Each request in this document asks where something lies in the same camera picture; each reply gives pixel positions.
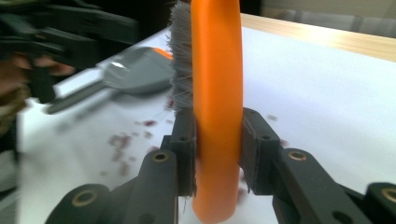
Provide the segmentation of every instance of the brush bristles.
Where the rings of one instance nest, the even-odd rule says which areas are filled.
[[[178,1],[171,12],[168,45],[173,54],[172,99],[174,109],[192,107],[191,7]]]

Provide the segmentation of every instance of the brush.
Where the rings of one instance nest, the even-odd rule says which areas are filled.
[[[197,123],[193,209],[202,222],[218,223],[233,214],[237,200],[243,116],[239,1],[200,0],[191,7],[178,2],[171,22],[175,108],[191,106],[192,96]]]

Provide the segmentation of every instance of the wooden edge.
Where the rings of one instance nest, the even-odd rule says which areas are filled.
[[[396,39],[241,14],[242,26],[396,62]]]

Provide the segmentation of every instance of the orange handle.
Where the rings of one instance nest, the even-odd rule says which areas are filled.
[[[197,121],[197,195],[204,223],[236,207],[242,135],[242,37],[238,0],[191,3],[193,108]]]

